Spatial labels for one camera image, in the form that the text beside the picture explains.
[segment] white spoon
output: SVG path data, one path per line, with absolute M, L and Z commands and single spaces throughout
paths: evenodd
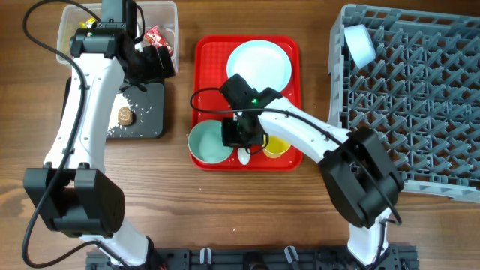
M 241 165 L 247 165 L 250 161 L 250 154 L 247 153 L 247 149 L 239 148 L 237 151 L 238 154 L 238 161 L 240 161 Z

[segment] light blue bowl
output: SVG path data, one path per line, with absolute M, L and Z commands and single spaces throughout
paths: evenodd
M 204 164 L 219 164 L 233 152 L 232 147 L 222 143 L 222 122 L 203 121 L 197 124 L 188 135 L 190 153 Z

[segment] clear plastic container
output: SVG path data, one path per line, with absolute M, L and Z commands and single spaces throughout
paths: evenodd
M 151 1 L 151 2 L 137 2 L 143 9 L 145 16 L 145 31 L 147 32 L 154 26 L 158 26 L 158 30 L 165 37 L 166 41 L 173 47 L 172 62 L 175 71 L 179 72 L 179 18 L 177 15 L 177 6 L 172 1 Z M 101 17 L 101 4 L 84 4 L 86 8 L 93 11 Z M 57 50 L 70 55 L 70 38 L 75 34 L 75 31 L 80 27 L 80 22 L 85 22 L 90 19 L 90 14 L 86 13 L 81 8 L 69 4 L 63 10 L 61 15 L 60 28 L 58 29 Z M 142 25 L 142 18 L 140 13 L 137 15 L 137 22 Z M 142 42 L 142 47 L 148 46 L 146 41 Z M 56 56 L 57 61 L 61 64 L 70 64 L 60 56 Z

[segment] white plate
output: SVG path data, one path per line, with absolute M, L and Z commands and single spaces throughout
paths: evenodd
M 226 75 L 240 74 L 258 92 L 270 87 L 282 91 L 292 76 L 292 63 L 277 44 L 252 40 L 238 46 L 228 58 Z

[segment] yellow cup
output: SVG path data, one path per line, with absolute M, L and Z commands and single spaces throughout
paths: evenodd
M 290 146 L 288 142 L 276 136 L 268 136 L 268 145 L 263 149 L 263 154 L 269 158 L 279 158 L 290 149 Z

